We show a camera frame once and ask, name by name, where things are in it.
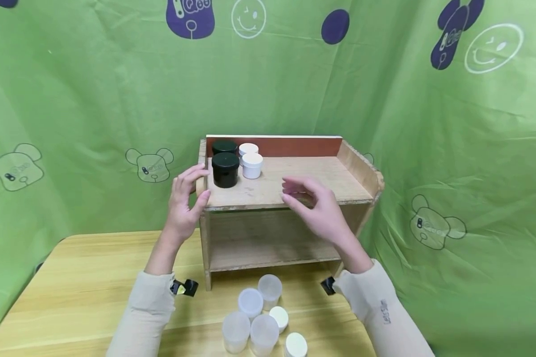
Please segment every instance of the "sleeve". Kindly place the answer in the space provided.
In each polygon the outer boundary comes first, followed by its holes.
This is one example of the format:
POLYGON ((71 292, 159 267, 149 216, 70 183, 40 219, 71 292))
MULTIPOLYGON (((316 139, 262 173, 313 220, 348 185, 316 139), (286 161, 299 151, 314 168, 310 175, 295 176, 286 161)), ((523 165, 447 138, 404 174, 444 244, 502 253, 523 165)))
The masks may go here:
POLYGON ((363 323, 377 357, 434 357, 425 338, 395 293, 381 263, 362 274, 342 271, 334 290, 363 323))
POLYGON ((141 271, 137 275, 106 356, 157 356, 161 334, 175 311, 170 291, 173 279, 174 274, 156 276, 141 271))

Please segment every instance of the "green backdrop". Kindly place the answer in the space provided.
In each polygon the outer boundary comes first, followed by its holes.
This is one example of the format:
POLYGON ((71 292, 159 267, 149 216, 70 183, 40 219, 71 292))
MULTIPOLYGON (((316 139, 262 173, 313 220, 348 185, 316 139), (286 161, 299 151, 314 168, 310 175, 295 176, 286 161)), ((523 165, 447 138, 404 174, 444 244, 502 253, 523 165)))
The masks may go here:
POLYGON ((77 233, 159 229, 205 134, 343 135, 438 356, 536 356, 536 1, 0 0, 0 320, 77 233))

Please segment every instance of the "wooden table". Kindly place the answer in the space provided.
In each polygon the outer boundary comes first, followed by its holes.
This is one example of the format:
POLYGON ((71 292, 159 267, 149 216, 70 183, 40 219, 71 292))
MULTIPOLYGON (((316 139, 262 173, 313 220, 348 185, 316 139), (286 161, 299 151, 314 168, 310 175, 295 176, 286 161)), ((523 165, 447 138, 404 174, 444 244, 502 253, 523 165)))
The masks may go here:
MULTIPOLYGON (((0 357, 104 356, 158 234, 91 234, 61 241, 2 321, 0 357)), ((321 263, 218 273, 214 290, 207 292, 198 230, 179 251, 175 273, 201 286, 194 298, 176 298, 159 355, 230 356, 222 345, 222 320, 237 309, 238 293, 256 287, 267 272, 282 280, 280 305, 290 313, 273 356, 282 356, 283 341, 293 331, 306 338, 309 356, 375 355, 345 299, 329 297, 321 288, 329 275, 321 263)), ((240 355, 252 352, 247 347, 240 355)))

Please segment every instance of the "purple circle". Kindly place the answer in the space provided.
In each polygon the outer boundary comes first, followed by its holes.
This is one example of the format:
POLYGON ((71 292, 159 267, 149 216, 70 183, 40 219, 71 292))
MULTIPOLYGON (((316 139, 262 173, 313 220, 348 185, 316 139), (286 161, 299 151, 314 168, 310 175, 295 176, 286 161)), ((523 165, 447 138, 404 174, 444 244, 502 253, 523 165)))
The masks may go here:
POLYGON ((330 12, 322 23, 322 39, 328 45, 339 44, 349 29, 349 14, 343 8, 330 12))
POLYGON ((0 0, 0 6, 5 8, 13 8, 17 5, 17 0, 0 0))

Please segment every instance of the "white cap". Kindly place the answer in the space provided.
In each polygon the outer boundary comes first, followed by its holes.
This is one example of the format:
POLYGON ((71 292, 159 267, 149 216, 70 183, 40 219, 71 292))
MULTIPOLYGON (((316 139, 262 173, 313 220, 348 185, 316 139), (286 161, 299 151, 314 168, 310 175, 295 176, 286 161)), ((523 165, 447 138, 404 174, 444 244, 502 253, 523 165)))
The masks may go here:
POLYGON ((284 329, 288 326, 288 313, 283 307, 274 306, 269 311, 268 315, 272 316, 276 320, 280 333, 282 333, 282 331, 284 331, 284 329))
POLYGON ((261 168, 264 158, 260 154, 248 153, 242 155, 242 166, 247 168, 261 168))
POLYGON ((307 342, 298 332, 292 332, 286 337, 287 356, 290 357, 305 357, 307 356, 307 342))
POLYGON ((242 156, 248 153, 258 153, 258 146, 253 143, 243 143, 238 146, 238 153, 242 156))

